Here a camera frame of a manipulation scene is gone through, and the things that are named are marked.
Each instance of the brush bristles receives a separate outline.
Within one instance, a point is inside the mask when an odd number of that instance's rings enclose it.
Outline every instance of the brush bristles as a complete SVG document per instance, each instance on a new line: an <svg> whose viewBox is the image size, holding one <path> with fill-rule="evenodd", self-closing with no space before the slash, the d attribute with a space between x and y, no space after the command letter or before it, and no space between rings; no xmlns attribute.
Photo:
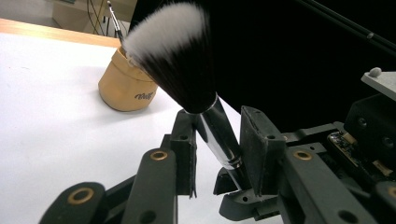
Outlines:
<svg viewBox="0 0 396 224"><path fill-rule="evenodd" d="M187 112L205 112L216 101L209 18L195 4L162 7L125 38L127 57Z"/></svg>

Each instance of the white tabletop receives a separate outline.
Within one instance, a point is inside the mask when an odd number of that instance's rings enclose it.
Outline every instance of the white tabletop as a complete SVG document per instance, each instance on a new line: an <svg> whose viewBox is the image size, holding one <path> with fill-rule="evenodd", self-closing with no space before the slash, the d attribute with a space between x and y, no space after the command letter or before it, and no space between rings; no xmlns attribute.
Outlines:
<svg viewBox="0 0 396 224"><path fill-rule="evenodd" d="M115 50L0 34L2 224L38 223L62 191L80 182L116 186L172 131L181 107L161 89L139 111L119 112L102 101L97 84ZM223 106L239 138L240 115ZM219 214L222 195L213 195L219 162L199 135L197 146L198 197L178 197L178 223L236 223Z"/></svg>

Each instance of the brush handle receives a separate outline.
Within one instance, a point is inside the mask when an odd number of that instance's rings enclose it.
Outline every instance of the brush handle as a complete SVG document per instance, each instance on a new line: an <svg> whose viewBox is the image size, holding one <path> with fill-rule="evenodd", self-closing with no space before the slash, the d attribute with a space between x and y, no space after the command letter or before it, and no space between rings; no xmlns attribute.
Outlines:
<svg viewBox="0 0 396 224"><path fill-rule="evenodd" d="M249 189L241 149L219 97L217 96L215 103L208 110L198 114L197 118L198 133L228 171L235 185L239 189Z"/></svg>

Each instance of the makeup brush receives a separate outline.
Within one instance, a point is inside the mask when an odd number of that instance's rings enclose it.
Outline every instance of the makeup brush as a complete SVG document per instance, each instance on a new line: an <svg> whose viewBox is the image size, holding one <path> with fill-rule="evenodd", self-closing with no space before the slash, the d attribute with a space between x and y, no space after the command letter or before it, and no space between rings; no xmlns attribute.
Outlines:
<svg viewBox="0 0 396 224"><path fill-rule="evenodd" d="M208 14L194 3L164 5L124 38L129 63L145 70L184 110L239 189L249 189L241 149L215 89Z"/></svg>

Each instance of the black and white bristles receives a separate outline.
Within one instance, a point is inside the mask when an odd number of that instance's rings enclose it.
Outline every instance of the black and white bristles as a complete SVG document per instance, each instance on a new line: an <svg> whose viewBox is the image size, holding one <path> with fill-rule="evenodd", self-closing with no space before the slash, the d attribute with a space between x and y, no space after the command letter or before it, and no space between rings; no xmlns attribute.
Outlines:
<svg viewBox="0 0 396 224"><path fill-rule="evenodd" d="M208 14L193 3L166 5L125 38L130 63L149 76L187 112L206 111L217 100Z"/></svg>

